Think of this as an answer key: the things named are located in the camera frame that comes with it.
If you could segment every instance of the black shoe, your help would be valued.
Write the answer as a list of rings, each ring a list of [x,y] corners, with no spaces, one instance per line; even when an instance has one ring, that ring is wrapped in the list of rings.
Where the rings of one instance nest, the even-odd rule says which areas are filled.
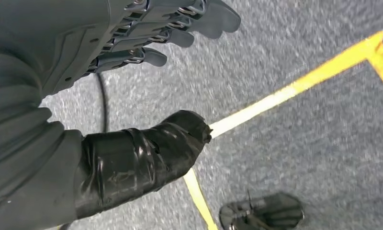
[[[220,209],[224,230],[291,230],[303,219],[300,201],[284,193],[233,202]]]

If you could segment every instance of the black cable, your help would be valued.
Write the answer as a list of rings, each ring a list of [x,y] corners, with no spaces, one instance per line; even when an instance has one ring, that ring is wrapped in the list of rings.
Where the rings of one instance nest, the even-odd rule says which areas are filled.
[[[107,99],[107,92],[105,89],[105,82],[103,79],[103,76],[100,73],[96,73],[97,82],[99,84],[100,88],[100,94],[101,94],[101,103],[102,103],[102,111],[101,111],[101,131],[103,133],[108,132],[108,99]],[[72,225],[73,222],[64,224],[60,226],[57,230],[68,230],[69,227]]]
[[[108,132],[108,100],[107,93],[105,90],[105,83],[101,73],[96,73],[97,82],[99,83],[101,99],[102,99],[102,132]]]

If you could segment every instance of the taped arm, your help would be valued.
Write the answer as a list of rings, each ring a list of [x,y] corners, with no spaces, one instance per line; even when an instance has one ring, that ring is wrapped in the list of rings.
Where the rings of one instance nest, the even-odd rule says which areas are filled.
[[[193,112],[159,125],[85,138],[47,122],[41,82],[0,54],[0,230],[35,230],[88,217],[183,176],[211,139]]]

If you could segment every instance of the prosthetic hand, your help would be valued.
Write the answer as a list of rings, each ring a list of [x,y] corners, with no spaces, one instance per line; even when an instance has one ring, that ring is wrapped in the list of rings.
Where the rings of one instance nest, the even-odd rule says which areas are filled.
[[[47,122],[47,95],[91,73],[218,38],[239,16],[220,0],[0,1],[0,230],[46,229],[136,199],[183,176],[210,141],[204,120],[179,111],[159,125],[83,137]]]

